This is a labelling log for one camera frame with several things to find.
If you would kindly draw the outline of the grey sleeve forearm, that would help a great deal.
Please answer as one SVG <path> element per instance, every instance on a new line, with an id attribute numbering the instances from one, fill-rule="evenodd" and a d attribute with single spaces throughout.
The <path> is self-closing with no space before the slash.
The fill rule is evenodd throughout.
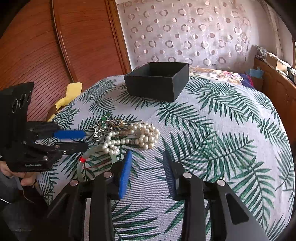
<path id="1" fill-rule="evenodd" d="M 24 200 L 20 178 L 8 177 L 1 172 L 0 198 L 2 204 L 13 204 Z"/>

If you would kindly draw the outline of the person's left hand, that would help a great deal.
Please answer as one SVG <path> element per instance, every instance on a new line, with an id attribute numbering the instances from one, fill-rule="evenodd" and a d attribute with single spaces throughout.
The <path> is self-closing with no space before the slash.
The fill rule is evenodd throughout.
<path id="1" fill-rule="evenodd" d="M 0 161 L 1 172 L 11 178 L 11 177 L 18 177 L 21 178 L 21 185 L 22 186 L 33 186 L 36 178 L 37 173 L 29 172 L 29 173 L 22 173 L 22 172 L 12 172 L 9 167 L 7 166 L 6 162 Z"/>

